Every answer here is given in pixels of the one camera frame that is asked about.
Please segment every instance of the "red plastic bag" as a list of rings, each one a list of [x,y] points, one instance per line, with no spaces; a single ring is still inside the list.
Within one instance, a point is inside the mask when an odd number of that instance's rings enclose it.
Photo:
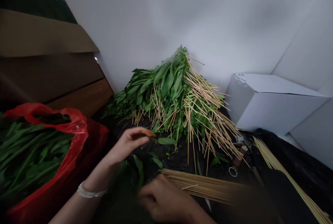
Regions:
[[[57,113],[59,111],[54,111],[41,103],[25,103],[7,111],[4,117],[25,117],[26,121],[30,123],[44,124],[34,115]],[[98,162],[109,130],[86,118],[77,109],[67,108],[61,110],[60,113],[69,115],[71,122],[44,125],[47,128],[75,134],[71,146],[54,178],[6,212],[13,223],[48,223]]]

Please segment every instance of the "pearl bracelet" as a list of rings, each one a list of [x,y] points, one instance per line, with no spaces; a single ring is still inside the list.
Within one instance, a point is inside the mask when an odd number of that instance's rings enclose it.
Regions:
[[[80,196],[82,196],[82,197],[84,197],[84,198],[101,197],[102,195],[105,195],[105,194],[108,192],[108,190],[105,190],[105,191],[102,191],[102,192],[98,192],[98,193],[89,192],[89,191],[87,191],[87,190],[85,190],[85,189],[83,188],[83,186],[82,186],[83,183],[84,183],[84,181],[81,182],[81,184],[80,184],[80,186],[77,188],[77,191],[76,191],[76,192],[77,192]]]

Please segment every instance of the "white cardboard box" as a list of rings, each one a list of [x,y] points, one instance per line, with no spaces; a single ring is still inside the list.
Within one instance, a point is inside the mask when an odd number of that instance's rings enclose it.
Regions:
[[[275,75],[234,74],[226,105],[236,128],[285,135],[329,97]]]

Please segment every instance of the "hand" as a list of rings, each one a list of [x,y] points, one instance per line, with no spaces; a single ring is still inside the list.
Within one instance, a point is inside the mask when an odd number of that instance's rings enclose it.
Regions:
[[[149,141],[148,136],[156,135],[143,127],[135,127],[124,131],[115,146],[104,157],[108,164],[113,165],[126,159],[137,147]]]
[[[215,223],[189,194],[163,174],[144,186],[138,197],[155,222]]]

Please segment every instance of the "left hand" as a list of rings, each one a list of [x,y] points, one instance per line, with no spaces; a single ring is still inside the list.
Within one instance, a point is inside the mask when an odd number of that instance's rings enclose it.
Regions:
[[[115,146],[104,157],[108,164],[113,165],[126,159],[137,147],[149,142],[148,136],[156,135],[143,127],[135,127],[124,131]]]

